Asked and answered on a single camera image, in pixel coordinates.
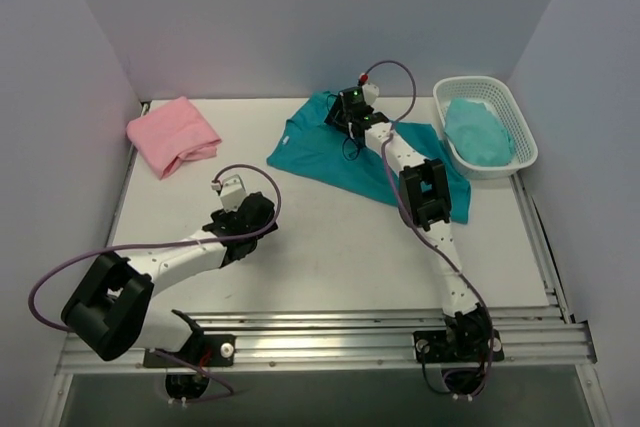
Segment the teal t shirt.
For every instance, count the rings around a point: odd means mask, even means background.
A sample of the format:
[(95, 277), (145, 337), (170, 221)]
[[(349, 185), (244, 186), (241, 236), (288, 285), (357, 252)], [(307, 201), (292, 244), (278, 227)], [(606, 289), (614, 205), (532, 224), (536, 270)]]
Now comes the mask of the teal t shirt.
[[(286, 120), (284, 131), (266, 163), (294, 175), (323, 182), (371, 200), (394, 206), (382, 160), (365, 147), (324, 123), (335, 95), (315, 92)], [(469, 221), (471, 185), (452, 165), (443, 142), (429, 124), (403, 122), (397, 133), (420, 154), (443, 161), (452, 200), (451, 219)]]

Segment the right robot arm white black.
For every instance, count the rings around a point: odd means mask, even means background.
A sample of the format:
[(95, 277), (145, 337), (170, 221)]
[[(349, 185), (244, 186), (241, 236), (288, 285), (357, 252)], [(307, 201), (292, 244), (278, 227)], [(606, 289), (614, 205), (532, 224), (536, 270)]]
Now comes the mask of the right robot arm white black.
[(448, 331), (444, 347), (455, 359), (491, 352), (495, 333), (482, 297), (458, 266), (451, 228), (446, 167), (413, 149), (395, 124), (373, 108), (378, 88), (362, 84), (332, 97), (325, 123), (377, 154), (406, 225), (433, 254), (430, 262)]

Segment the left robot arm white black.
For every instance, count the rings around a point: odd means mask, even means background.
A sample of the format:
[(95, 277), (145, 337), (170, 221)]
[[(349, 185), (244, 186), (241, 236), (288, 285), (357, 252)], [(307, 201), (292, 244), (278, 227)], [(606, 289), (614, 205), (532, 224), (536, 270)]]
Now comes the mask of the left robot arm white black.
[(275, 213), (275, 204), (254, 192), (238, 207), (212, 213), (210, 223), (186, 238), (187, 246), (98, 255), (63, 307), (63, 324), (104, 361), (132, 347), (165, 351), (179, 366), (200, 361), (211, 350), (203, 329), (177, 308), (151, 307), (152, 298), (244, 259), (277, 229)]

